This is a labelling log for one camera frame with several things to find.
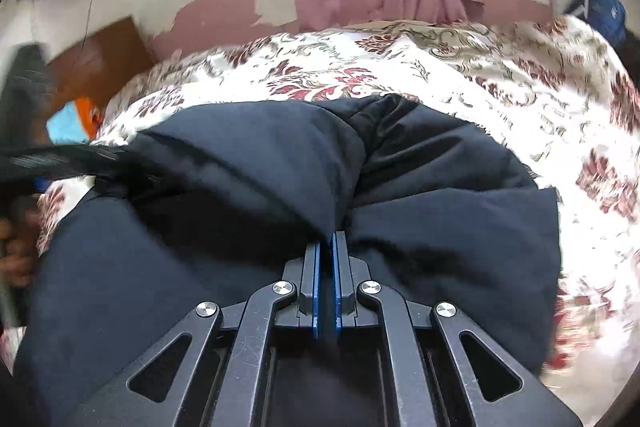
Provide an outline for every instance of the hand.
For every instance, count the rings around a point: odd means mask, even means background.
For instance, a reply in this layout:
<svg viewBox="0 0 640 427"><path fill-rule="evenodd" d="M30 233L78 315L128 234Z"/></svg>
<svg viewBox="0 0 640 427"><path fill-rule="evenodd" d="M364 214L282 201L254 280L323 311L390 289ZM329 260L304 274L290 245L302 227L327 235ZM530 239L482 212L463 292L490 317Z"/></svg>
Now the hand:
<svg viewBox="0 0 640 427"><path fill-rule="evenodd" d="M36 242L40 235L40 213L37 208L25 211L17 226L8 219L0 219L0 240L4 241L6 256L0 258L0 275L13 286L27 286L31 282L38 261Z"/></svg>

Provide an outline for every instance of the orange object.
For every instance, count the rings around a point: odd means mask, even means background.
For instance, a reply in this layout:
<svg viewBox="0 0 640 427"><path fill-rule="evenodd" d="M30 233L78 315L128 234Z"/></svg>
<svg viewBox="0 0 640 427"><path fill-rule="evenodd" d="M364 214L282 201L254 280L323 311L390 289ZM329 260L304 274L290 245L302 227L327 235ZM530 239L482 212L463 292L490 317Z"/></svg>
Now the orange object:
<svg viewBox="0 0 640 427"><path fill-rule="evenodd" d="M94 101L85 96L74 100L80 123L87 136L93 140L98 134L98 128L102 124L102 114Z"/></svg>

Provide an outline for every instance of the triangular cutout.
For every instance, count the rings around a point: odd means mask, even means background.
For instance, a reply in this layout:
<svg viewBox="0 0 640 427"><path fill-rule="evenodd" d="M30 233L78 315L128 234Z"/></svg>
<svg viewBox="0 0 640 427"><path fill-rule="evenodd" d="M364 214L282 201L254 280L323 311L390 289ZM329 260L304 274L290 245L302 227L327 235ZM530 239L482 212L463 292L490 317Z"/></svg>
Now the triangular cutout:
<svg viewBox="0 0 640 427"><path fill-rule="evenodd" d="M522 387L522 381L505 366L475 335L460 334L460 342L478 379L482 396L494 402Z"/></svg>
<svg viewBox="0 0 640 427"><path fill-rule="evenodd" d="M180 335L129 381L129 389L156 403L164 401L190 344L191 335Z"/></svg>

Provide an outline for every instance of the finger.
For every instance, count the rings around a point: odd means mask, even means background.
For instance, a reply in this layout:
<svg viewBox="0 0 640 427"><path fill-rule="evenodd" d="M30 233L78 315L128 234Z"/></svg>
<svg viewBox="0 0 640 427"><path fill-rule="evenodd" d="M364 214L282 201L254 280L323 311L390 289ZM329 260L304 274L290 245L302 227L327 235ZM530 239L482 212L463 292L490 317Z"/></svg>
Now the finger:
<svg viewBox="0 0 640 427"><path fill-rule="evenodd" d="M17 238L26 245L27 255L36 255L36 245L40 237L40 213L27 210L23 222L18 226Z"/></svg>
<svg viewBox="0 0 640 427"><path fill-rule="evenodd" d="M31 257L19 257L10 255L0 259L0 272L6 276L30 275L33 272L34 262Z"/></svg>
<svg viewBox="0 0 640 427"><path fill-rule="evenodd" d="M20 239L14 239L6 244L6 259L10 257L26 257L29 253L28 245Z"/></svg>
<svg viewBox="0 0 640 427"><path fill-rule="evenodd" d="M8 239L14 233L14 227L8 219L0 219L0 239Z"/></svg>
<svg viewBox="0 0 640 427"><path fill-rule="evenodd" d="M24 213L24 223L31 228L40 227L40 211L36 208L30 208Z"/></svg>
<svg viewBox="0 0 640 427"><path fill-rule="evenodd" d="M31 283L31 275L9 275L6 277L11 286L23 287Z"/></svg>

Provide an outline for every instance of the black metal bracket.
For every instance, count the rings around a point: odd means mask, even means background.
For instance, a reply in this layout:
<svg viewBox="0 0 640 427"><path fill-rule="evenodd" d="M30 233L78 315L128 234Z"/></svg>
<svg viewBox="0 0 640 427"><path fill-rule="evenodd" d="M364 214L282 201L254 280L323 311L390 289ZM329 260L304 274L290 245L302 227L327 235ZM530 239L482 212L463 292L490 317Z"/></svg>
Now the black metal bracket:
<svg viewBox="0 0 640 427"><path fill-rule="evenodd" d="M196 427L209 415L204 425L252 427L264 412L273 328L317 331L319 255L319 245L308 245L304 257L286 264L282 280L245 302L223 309L200 303L63 425ZM223 367L216 343L225 331L236 336ZM185 337L189 347L166 396L154 400L138 393L132 385L136 377Z"/></svg>
<svg viewBox="0 0 640 427"><path fill-rule="evenodd" d="M78 406L63 424L68 427L174 427L184 425L188 418L200 418L209 393L199 390L207 382L210 385L219 362L210 348L222 323L222 311L217 305L210 305L213 306L209 307L209 311L213 311L211 315L203 317L198 315L198 309L192 310L162 339ZM132 391L130 383L136 375L185 335L191 342L165 399L156 403Z"/></svg>
<svg viewBox="0 0 640 427"><path fill-rule="evenodd" d="M222 310L199 304L63 425L269 425L276 367L286 345L277 338L307 331L296 339L312 342L310 332L317 333L321 253L320 245L309 245L304 257L286 264L281 281L258 289L246 302ZM382 403L377 418L383 419L372 425L581 426L568 407L454 305L431 308L406 301L395 289L371 280L367 263L348 255L342 232L334 235L329 255L338 345L347 346L342 340L351 337L351 346L355 339L355 349L372 349L377 361ZM280 332L273 341L275 330ZM190 343L166 395L150 399L140 394L135 379L185 336ZM433 343L425 346L426 340ZM511 387L487 394L470 343L497 364Z"/></svg>
<svg viewBox="0 0 640 427"><path fill-rule="evenodd" d="M355 288L371 279L369 265L352 257L347 250L344 232L335 232L331 242L334 268L335 316L338 333L342 328L378 326L378 316L356 299ZM431 308L407 301L414 328L431 328Z"/></svg>

